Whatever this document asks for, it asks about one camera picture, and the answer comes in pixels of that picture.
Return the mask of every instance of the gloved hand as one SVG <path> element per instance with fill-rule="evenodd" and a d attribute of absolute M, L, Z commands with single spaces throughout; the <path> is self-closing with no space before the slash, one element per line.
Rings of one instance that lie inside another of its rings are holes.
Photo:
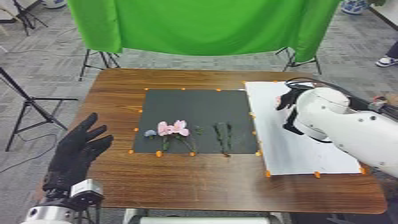
<path fill-rule="evenodd" d="M 44 177 L 44 191 L 56 189 L 69 192 L 71 186 L 85 180 L 90 162 L 110 147 L 111 135 L 94 140 L 106 126 L 88 131 L 95 120 L 97 114 L 92 113 L 58 143 Z"/>

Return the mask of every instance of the dark green mat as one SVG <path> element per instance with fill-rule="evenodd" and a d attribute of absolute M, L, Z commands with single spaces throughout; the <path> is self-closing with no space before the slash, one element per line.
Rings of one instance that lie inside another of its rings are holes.
<path fill-rule="evenodd" d="M 257 143 L 252 135 L 254 125 L 245 91 L 149 90 L 142 110 L 133 143 L 136 153 L 154 153 L 161 149 L 161 137 L 156 136 L 154 139 L 149 139 L 143 137 L 143 133 L 147 130 L 156 131 L 159 121 L 172 125 L 175 120 L 184 120 L 188 123 L 190 136 L 186 137 L 186 142 L 190 144 L 193 142 L 199 153 L 220 153 L 220 144 L 213 130 L 215 123 L 222 123 L 223 142 L 227 142 L 225 124 L 229 123 L 232 127 L 231 150 L 227 149 L 227 153 L 255 153 Z M 172 139 L 167 153 L 188 152 L 190 150 L 183 142 Z"/>

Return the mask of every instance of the tripod stand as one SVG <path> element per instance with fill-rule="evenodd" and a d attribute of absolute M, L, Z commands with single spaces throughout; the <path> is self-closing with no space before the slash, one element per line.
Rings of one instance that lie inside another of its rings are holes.
<path fill-rule="evenodd" d="M 46 123 L 55 123 L 60 126 L 60 128 L 64 130 L 67 130 L 64 124 L 60 123 L 60 121 L 55 118 L 55 113 L 56 113 L 56 110 L 58 110 L 58 107 L 60 107 L 62 102 L 67 101 L 67 100 L 76 101 L 78 99 L 72 99 L 72 98 L 35 98 L 35 97 L 30 97 L 28 94 L 26 94 L 26 92 L 23 91 L 23 89 L 21 89 L 21 87 L 19 87 L 14 79 L 10 78 L 7 72 L 3 71 L 1 67 L 0 67 L 0 75 L 3 77 L 3 78 L 0 77 L 1 81 L 8 85 L 8 87 L 12 88 L 12 90 L 16 91 L 16 93 L 19 94 L 19 96 L 24 98 L 21 112 L 19 112 L 19 116 L 17 116 L 17 120 L 16 120 L 16 126 L 14 126 L 14 129 L 12 129 L 12 133 L 10 133 L 10 137 L 8 137 L 8 143 L 7 143 L 7 147 L 5 147 L 5 152 L 8 152 L 8 148 L 10 148 L 10 145 L 12 145 L 14 137 L 16 137 L 16 135 L 23 131 L 26 131 L 32 128 L 39 127 Z M 48 111 L 44 110 L 44 108 L 35 103 L 35 101 L 39 101 L 39 100 L 53 100 L 53 101 L 58 101 L 51 113 L 48 113 Z M 35 111 L 39 112 L 39 115 L 44 118 L 44 121 L 40 121 L 39 123 L 32 124 L 24 128 L 19 128 L 19 126 L 21 126 L 21 119 L 23 119 L 24 111 L 26 111 L 26 108 L 28 107 L 32 107 L 32 109 L 35 109 Z"/>
<path fill-rule="evenodd" d="M 92 66 L 92 65 L 87 64 L 88 57 L 92 55 L 90 49 L 87 49 L 87 51 L 85 51 L 85 57 L 83 57 L 83 67 L 81 67 L 81 71 L 79 71 L 79 75 L 78 75 L 78 81 L 81 81 L 81 79 L 83 79 L 85 68 L 95 68 L 99 70 L 104 70 L 106 68 L 111 68 L 110 67 L 111 66 L 111 63 L 115 65 L 115 68 L 120 68 L 119 63 L 117 63 L 117 61 L 113 59 L 113 56 L 119 58 L 119 55 L 117 54 L 111 54 L 108 52 L 103 52 L 103 51 L 97 51 L 95 53 L 99 53 L 99 55 L 101 55 L 104 68 L 99 68 L 99 67 L 95 67 L 95 66 Z"/>
<path fill-rule="evenodd" d="M 17 2 L 17 0 L 12 0 L 14 2 L 14 6 L 16 6 L 16 10 L 17 10 L 17 17 L 21 19 L 21 24 L 23 24 L 23 29 L 24 29 L 24 33 L 28 36 L 28 29 L 35 29 L 35 21 L 42 24 L 44 27 L 48 27 L 46 23 L 39 20 L 39 18 L 35 17 L 35 15 L 26 11 L 26 9 L 21 7 L 21 4 Z"/>
<path fill-rule="evenodd" d="M 282 53 L 282 51 L 286 51 L 287 58 L 289 58 L 287 64 L 286 64 L 284 69 L 282 69 L 282 72 L 287 70 L 287 67 L 294 68 L 294 67 L 305 65 L 307 63 L 314 63 L 314 64 L 316 64 L 316 69 L 318 69 L 318 74 L 321 75 L 319 61 L 318 61 L 318 57 L 316 57 L 316 55 L 314 55 L 314 59 L 312 59 L 312 60 L 309 60 L 309 61 L 303 62 L 303 63 L 296 63 L 296 62 L 294 62 L 294 53 L 293 53 L 293 55 L 289 55 L 289 49 L 287 49 L 287 47 L 284 47 L 284 48 L 277 51 L 275 55 L 278 55 L 278 54 Z"/>

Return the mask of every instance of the white sheet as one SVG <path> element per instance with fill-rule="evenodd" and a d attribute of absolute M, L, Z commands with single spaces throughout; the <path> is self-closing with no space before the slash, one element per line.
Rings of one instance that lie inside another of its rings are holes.
<path fill-rule="evenodd" d="M 284 82 L 247 82 L 245 88 L 270 174 L 358 173 L 358 162 L 334 144 L 316 142 L 282 128 L 289 110 L 277 111 L 275 106 L 277 97 L 289 90 Z"/>

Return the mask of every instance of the green screen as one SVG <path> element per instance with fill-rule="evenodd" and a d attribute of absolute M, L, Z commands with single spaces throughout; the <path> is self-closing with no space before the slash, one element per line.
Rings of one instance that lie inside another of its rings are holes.
<path fill-rule="evenodd" d="M 234 55 L 318 50 L 339 0 L 69 0 L 87 48 Z"/>

